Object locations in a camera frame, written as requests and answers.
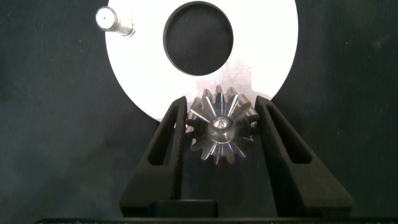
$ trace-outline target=white disc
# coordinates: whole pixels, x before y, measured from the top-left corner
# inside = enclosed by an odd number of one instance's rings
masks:
[[[161,121],[170,104],[187,97],[188,108],[206,88],[234,87],[254,104],[256,96],[272,99],[293,63],[298,36],[294,0],[209,0],[228,18],[233,48],[225,64],[203,76],[174,67],[164,50],[164,29],[170,15],[186,0],[110,0],[116,13],[128,10],[135,34],[125,38],[106,33],[113,72],[128,97],[142,111]]]

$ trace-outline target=gear tooth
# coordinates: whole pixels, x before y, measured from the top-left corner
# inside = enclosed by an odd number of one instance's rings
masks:
[[[230,163],[233,164],[235,162],[234,154],[229,154],[226,156],[226,160]]]
[[[197,116],[190,110],[187,115],[187,120],[186,120],[187,125],[194,127],[196,120]]]
[[[250,100],[246,97],[245,94],[243,94],[243,93],[239,94],[239,106],[241,106],[241,105],[243,105],[245,103],[250,103],[250,105],[251,105]]]
[[[196,141],[195,144],[192,144],[192,145],[191,145],[191,151],[197,151],[197,150],[199,150],[199,149],[202,149],[202,150],[203,150],[203,145],[202,145],[200,142]]]
[[[238,93],[236,92],[236,90],[233,87],[230,87],[228,89],[228,91],[226,92],[226,98],[228,101],[231,101],[232,97],[234,95],[238,95]]]
[[[201,157],[200,157],[201,159],[207,160],[209,157],[210,157],[210,152],[205,152],[205,151],[201,152]]]
[[[216,86],[216,93],[223,93],[223,89],[220,85]]]
[[[225,103],[224,94],[217,93],[215,101],[216,101],[216,103]]]
[[[213,95],[210,93],[209,90],[205,90],[203,92],[203,98],[202,98],[202,103],[203,103],[203,112],[207,114],[206,118],[208,121],[211,121],[213,118],[217,117],[216,111],[214,109],[214,101],[213,101]]]
[[[244,154],[244,152],[243,152],[242,150],[239,150],[239,151],[237,152],[237,154],[238,154],[240,157],[242,157],[242,158],[246,158],[246,155]]]
[[[252,106],[249,99],[244,95],[240,94],[238,98],[238,106],[241,108],[242,111],[248,111]]]
[[[206,98],[209,98],[211,100],[213,99],[213,95],[211,94],[211,91],[208,89],[203,90],[203,95],[201,96],[202,103],[204,103],[206,101]]]
[[[214,163],[215,163],[215,164],[220,164],[222,158],[223,158],[223,157],[220,156],[220,155],[214,155]]]
[[[235,107],[238,105],[238,95],[234,95],[230,101],[228,101],[226,108],[225,108],[225,114],[227,117],[231,117],[232,114],[234,113]]]
[[[258,119],[260,119],[259,114],[257,113],[257,111],[253,107],[250,107],[246,111],[246,116],[249,118],[249,122],[250,123],[253,123],[255,121],[258,121]]]
[[[192,126],[187,125],[185,128],[185,133],[192,133],[195,130]]]
[[[192,107],[197,107],[199,109],[202,109],[203,108],[203,104],[201,103],[201,98],[195,97],[195,99],[193,99],[193,102],[192,102]]]

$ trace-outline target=circular hole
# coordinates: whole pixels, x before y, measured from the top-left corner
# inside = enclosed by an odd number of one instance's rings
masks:
[[[207,75],[227,61],[233,46],[229,20],[216,6],[190,2],[175,10],[164,29],[171,63],[189,75]]]

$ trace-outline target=gear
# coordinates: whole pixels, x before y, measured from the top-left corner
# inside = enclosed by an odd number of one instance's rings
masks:
[[[232,164],[235,154],[246,157],[243,150],[253,142],[251,135],[258,119],[251,102],[233,87],[224,94],[217,86],[215,95],[206,89],[202,98],[194,99],[188,112],[187,132],[193,134],[191,150],[201,149],[203,160],[213,155],[218,164],[224,156]]]

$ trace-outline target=bolt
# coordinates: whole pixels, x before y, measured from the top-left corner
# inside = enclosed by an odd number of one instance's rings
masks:
[[[105,32],[117,32],[124,37],[130,37],[135,33],[131,18],[125,15],[117,15],[108,6],[98,9],[95,19],[99,28]]]

